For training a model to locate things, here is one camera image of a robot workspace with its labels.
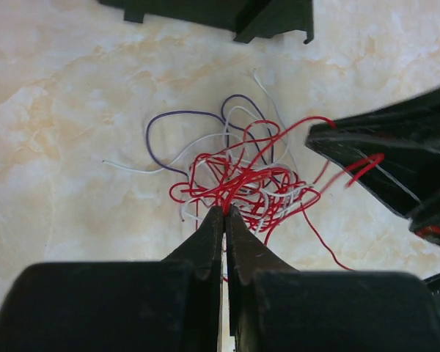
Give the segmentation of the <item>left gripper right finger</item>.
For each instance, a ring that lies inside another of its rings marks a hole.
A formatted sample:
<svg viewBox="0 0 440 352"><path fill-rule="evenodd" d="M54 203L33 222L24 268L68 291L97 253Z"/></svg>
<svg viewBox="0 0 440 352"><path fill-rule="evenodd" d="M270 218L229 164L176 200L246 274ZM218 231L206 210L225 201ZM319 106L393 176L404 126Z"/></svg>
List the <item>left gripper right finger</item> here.
<svg viewBox="0 0 440 352"><path fill-rule="evenodd" d="M401 271L300 271L225 218L237 351L440 351L440 291Z"/></svg>

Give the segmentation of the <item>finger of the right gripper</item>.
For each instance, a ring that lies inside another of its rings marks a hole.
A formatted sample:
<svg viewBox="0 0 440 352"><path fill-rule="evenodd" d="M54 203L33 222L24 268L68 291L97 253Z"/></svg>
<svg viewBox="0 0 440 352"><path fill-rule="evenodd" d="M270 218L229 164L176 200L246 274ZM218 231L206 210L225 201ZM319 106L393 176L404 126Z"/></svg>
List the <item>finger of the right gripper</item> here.
<svg viewBox="0 0 440 352"><path fill-rule="evenodd" d="M305 145L323 153L326 145L339 142L440 155L440 86L390 106L335 120L333 127L324 122L313 125Z"/></svg>
<svg viewBox="0 0 440 352"><path fill-rule="evenodd" d="M422 150L386 150L359 182L417 237L440 246L440 155Z"/></svg>

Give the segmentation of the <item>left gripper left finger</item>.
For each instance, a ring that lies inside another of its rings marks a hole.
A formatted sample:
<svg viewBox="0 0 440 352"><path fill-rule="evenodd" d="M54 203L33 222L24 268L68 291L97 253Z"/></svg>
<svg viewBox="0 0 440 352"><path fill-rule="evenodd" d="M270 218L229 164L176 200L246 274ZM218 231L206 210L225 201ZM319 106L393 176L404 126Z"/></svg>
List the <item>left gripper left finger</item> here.
<svg viewBox="0 0 440 352"><path fill-rule="evenodd" d="M217 351L224 215L154 262L38 263L0 308L0 351Z"/></svg>

